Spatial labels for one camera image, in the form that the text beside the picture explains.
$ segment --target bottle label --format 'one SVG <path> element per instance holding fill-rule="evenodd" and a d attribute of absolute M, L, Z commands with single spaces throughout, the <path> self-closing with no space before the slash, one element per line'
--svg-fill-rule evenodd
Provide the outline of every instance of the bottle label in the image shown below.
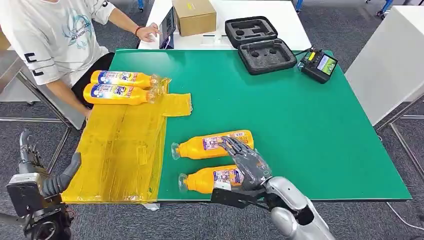
<path fill-rule="evenodd" d="M 133 89 L 133 86 L 95 84 L 91 89 L 91 96 L 99 99 L 129 98 Z"/>
<path fill-rule="evenodd" d="M 128 71 L 101 71 L 98 75 L 99 84 L 119 84 L 119 82 L 135 82 L 137 72 Z"/>
<path fill-rule="evenodd" d="M 233 187 L 241 186 L 243 179 L 244 176 L 238 168 L 213 172 L 215 188 L 221 188 L 231 191 Z"/>
<path fill-rule="evenodd" d="M 248 136 L 246 136 L 246 134 L 242 131 L 237 131 L 237 132 L 232 132 L 230 134 L 226 135 L 227 137 L 234 137 L 242 142 L 244 142 L 245 144 L 248 143 Z M 205 150 L 212 150 L 212 149 L 217 149 L 218 143 L 222 143 L 223 140 L 221 138 L 221 136 L 211 136 L 211 137 L 205 137 L 203 138 L 203 149 Z"/>

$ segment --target yellow plastic bag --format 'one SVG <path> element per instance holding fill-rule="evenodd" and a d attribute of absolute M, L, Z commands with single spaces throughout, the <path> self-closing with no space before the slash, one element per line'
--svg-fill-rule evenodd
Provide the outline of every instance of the yellow plastic bag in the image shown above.
<path fill-rule="evenodd" d="M 77 152 L 82 164 L 67 203 L 151 203 L 157 200 L 166 116 L 191 114 L 190 94 L 165 94 L 154 104 L 95 105 Z"/>

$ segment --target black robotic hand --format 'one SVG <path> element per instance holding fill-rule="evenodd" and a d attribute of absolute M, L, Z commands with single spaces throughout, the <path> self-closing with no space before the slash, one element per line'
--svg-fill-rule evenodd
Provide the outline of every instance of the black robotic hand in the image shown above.
<path fill-rule="evenodd" d="M 235 137 L 223 136 L 218 145 L 232 157 L 238 169 L 244 175 L 242 187 L 246 191 L 257 190 L 272 177 L 271 169 L 258 151 Z"/>

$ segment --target gray carpet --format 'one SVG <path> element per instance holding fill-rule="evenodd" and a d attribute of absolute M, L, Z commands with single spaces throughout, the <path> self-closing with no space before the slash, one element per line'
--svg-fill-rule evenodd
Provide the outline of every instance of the gray carpet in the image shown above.
<path fill-rule="evenodd" d="M 112 1 L 138 24 L 147 21 L 152 0 L 145 3 L 144 13 L 138 12 L 133 0 Z M 374 16 L 383 0 L 305 0 L 300 20 L 310 41 L 317 47 L 332 50 L 343 70 L 360 52 L 381 20 Z M 135 48 L 138 40 L 112 24 L 95 24 L 101 45 L 115 48 Z M 414 109 L 424 113 L 424 106 Z M 0 116 L 51 117 L 41 103 L 0 103 Z M 424 121 L 400 120 L 400 131 L 424 165 Z M 0 122 L 0 212 L 13 214 L 4 187 L 17 171 L 20 132 L 30 129 L 38 139 L 44 162 L 52 156 L 64 128 L 54 124 Z M 424 186 L 410 159 L 402 150 L 391 129 L 382 131 L 383 144 L 411 192 L 414 200 L 393 203 L 393 207 L 414 225 L 424 227 Z M 77 147 L 79 136 L 72 134 L 66 143 L 54 172 L 63 171 Z M 424 240 L 424 232 L 407 227 L 383 202 L 316 203 L 317 210 L 338 240 Z M 149 211 L 135 204 L 72 205 L 77 213 L 72 230 L 78 240 L 222 240 L 222 239 L 283 239 L 271 224 L 267 212 L 255 207 L 236 209 L 216 204 L 167 204 L 159 211 Z M 0 223 L 0 239 L 20 240 L 18 227 Z"/>

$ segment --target bottle cap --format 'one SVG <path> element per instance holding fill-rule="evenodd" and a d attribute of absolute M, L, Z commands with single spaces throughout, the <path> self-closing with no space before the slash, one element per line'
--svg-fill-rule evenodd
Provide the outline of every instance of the bottle cap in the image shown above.
<path fill-rule="evenodd" d="M 189 190 L 189 187 L 187 186 L 187 175 L 184 173 L 181 173 L 178 176 L 178 187 L 180 193 L 185 193 Z"/>
<path fill-rule="evenodd" d="M 175 143 L 175 142 L 173 144 L 171 144 L 171 154 L 172 154 L 172 158 L 174 160 L 177 160 L 181 157 L 179 146 L 180 145 L 178 143 Z"/>

